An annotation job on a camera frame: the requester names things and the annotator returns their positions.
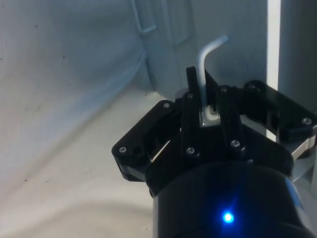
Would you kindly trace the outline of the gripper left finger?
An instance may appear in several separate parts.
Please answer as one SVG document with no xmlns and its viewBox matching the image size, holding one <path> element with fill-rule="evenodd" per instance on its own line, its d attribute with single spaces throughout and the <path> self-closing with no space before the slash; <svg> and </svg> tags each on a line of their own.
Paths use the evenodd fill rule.
<svg viewBox="0 0 317 238">
<path fill-rule="evenodd" d="M 171 180 L 200 156 L 201 103 L 195 67 L 186 69 L 189 91 L 159 101 L 112 148 L 124 179 Z"/>
</svg>

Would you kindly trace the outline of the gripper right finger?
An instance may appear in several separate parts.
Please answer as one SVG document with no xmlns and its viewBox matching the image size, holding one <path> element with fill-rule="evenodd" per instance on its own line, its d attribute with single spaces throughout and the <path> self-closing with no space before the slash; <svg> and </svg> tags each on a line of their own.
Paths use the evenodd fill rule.
<svg viewBox="0 0 317 238">
<path fill-rule="evenodd" d="M 262 125 L 276 135 L 278 143 L 291 149 L 294 159 L 312 155 L 317 146 L 317 116 L 299 103 L 259 80 L 243 88 L 218 85 L 206 73 L 209 105 L 220 115 L 225 146 L 236 155 L 245 154 L 249 144 L 240 117 Z"/>
</svg>

